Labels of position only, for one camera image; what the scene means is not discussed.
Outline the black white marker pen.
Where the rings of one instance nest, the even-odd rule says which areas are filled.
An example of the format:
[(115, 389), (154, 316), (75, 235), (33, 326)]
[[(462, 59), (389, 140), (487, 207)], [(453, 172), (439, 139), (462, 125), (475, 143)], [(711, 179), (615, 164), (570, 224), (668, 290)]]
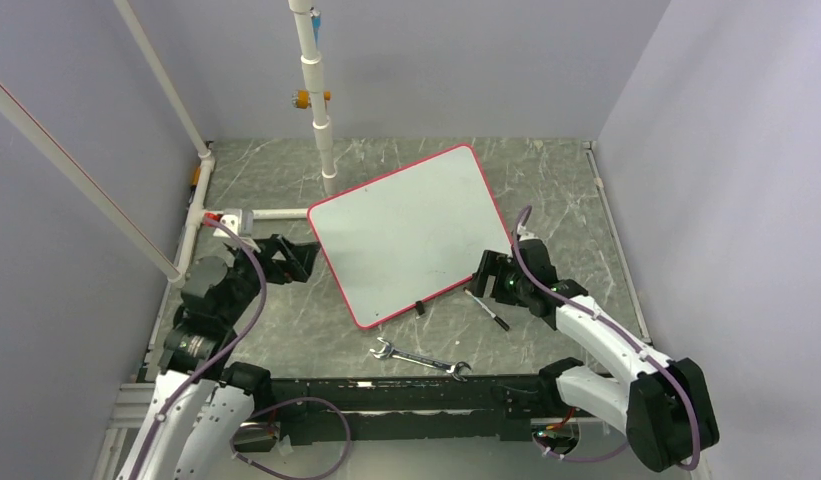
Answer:
[(481, 309), (505, 332), (509, 332), (510, 325), (497, 313), (495, 313), (489, 306), (487, 306), (479, 297), (473, 295), (468, 289), (463, 289), (463, 292), (471, 298)]

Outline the red framed whiteboard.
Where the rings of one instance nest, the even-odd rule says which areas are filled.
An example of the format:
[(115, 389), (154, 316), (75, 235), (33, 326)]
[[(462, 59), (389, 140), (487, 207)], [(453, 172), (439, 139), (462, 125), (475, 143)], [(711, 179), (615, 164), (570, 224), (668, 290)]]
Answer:
[(354, 324), (374, 328), (467, 282), (511, 241), (475, 150), (455, 145), (311, 205)]

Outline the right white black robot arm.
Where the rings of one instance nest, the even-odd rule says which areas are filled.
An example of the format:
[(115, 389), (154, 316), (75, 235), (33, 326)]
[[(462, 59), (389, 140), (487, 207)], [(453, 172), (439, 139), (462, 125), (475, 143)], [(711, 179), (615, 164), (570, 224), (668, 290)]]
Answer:
[(598, 374), (574, 358), (544, 367), (536, 392), (546, 413), (574, 407), (603, 420), (654, 472), (693, 470), (702, 452), (719, 442), (701, 367), (670, 358), (622, 327), (578, 282), (558, 276), (540, 240), (520, 239), (508, 253), (484, 251), (469, 290), (527, 309), (606, 369)]

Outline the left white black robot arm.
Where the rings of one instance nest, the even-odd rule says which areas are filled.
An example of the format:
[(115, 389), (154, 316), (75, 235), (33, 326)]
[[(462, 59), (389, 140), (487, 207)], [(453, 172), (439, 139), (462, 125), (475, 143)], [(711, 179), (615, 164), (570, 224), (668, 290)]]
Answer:
[(247, 419), (265, 417), (274, 394), (268, 370), (229, 360), (245, 310), (263, 307), (271, 284), (309, 280), (318, 242), (275, 234), (230, 260), (206, 256), (187, 271), (181, 304), (158, 362), (154, 392), (120, 479), (203, 479), (211, 456)]

